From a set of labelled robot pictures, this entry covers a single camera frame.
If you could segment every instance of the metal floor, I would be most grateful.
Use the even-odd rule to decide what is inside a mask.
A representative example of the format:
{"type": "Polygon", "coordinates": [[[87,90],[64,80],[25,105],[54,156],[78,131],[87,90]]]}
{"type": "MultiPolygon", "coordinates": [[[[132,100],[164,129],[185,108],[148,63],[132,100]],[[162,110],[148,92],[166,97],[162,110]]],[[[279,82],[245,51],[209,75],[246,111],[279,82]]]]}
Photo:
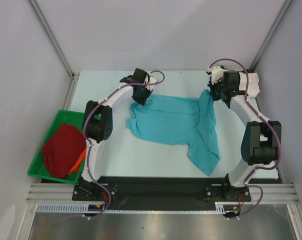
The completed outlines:
{"type": "Polygon", "coordinates": [[[29,240],[296,239],[286,205],[260,205],[240,220],[212,214],[108,213],[90,221],[72,217],[43,226],[64,216],[37,213],[29,240]]]}

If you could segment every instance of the teal cloth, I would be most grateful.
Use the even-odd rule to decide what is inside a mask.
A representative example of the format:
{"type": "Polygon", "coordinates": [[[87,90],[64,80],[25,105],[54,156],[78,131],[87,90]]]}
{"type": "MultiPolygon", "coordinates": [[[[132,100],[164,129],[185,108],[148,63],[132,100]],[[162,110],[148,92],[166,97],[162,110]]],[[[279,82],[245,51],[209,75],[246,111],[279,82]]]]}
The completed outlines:
{"type": "Polygon", "coordinates": [[[213,99],[151,95],[144,106],[131,105],[126,127],[139,139],[169,145],[188,144],[188,158],[210,176],[220,160],[213,99]]]}

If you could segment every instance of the green plastic bin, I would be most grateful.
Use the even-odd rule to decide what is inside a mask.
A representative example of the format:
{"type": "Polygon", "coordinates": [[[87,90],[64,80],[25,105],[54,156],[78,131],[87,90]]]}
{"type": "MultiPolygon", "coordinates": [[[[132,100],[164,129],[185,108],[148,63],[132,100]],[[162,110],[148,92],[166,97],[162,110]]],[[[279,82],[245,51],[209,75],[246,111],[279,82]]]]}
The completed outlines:
{"type": "Polygon", "coordinates": [[[74,111],[67,111],[67,110],[59,110],[54,118],[53,123],[50,126],[49,131],[47,132],[41,146],[36,152],[36,155],[33,159],[33,162],[28,170],[28,175],[37,177],[37,178],[43,178],[43,179],[49,179],[57,182],[64,182],[66,184],[76,184],[79,180],[80,175],[83,172],[83,168],[85,165],[85,160],[82,162],[80,169],[77,173],[73,173],[71,175],[67,175],[64,179],[51,177],[50,173],[46,170],[44,166],[44,158],[41,154],[41,149],[46,143],[46,141],[51,138],[54,133],[57,131],[57,129],[60,127],[61,124],[65,123],[68,125],[74,125],[78,130],[82,131],[82,124],[84,120],[84,113],[82,112],[74,112],[74,111]]]}

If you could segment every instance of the white wall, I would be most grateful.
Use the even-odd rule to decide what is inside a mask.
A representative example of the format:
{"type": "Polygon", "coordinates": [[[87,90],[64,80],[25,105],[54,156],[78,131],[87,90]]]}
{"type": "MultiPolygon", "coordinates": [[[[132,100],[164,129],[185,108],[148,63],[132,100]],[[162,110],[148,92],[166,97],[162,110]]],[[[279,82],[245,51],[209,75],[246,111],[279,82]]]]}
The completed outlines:
{"type": "Polygon", "coordinates": [[[282,124],[280,170],[302,204],[302,0],[293,3],[257,72],[261,108],[282,124]]]}
{"type": "Polygon", "coordinates": [[[0,0],[0,216],[15,205],[14,233],[28,167],[69,82],[27,1],[0,0]]]}
{"type": "Polygon", "coordinates": [[[71,68],[247,67],[284,0],[38,0],[71,68]]]}

